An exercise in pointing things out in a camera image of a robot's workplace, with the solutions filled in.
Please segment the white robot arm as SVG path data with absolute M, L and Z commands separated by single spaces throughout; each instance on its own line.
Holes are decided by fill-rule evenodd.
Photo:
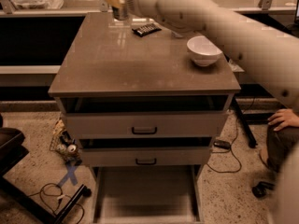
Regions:
M 269 118 L 277 132 L 298 125 L 299 40 L 211 0 L 106 0 L 179 34 L 198 32 L 237 62 L 286 108 Z

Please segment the person hand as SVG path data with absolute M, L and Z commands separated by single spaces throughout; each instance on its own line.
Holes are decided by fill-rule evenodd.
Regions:
M 292 109 L 280 109 L 267 121 L 270 126 L 274 126 L 275 132 L 279 132 L 287 127 L 299 127 L 299 115 Z

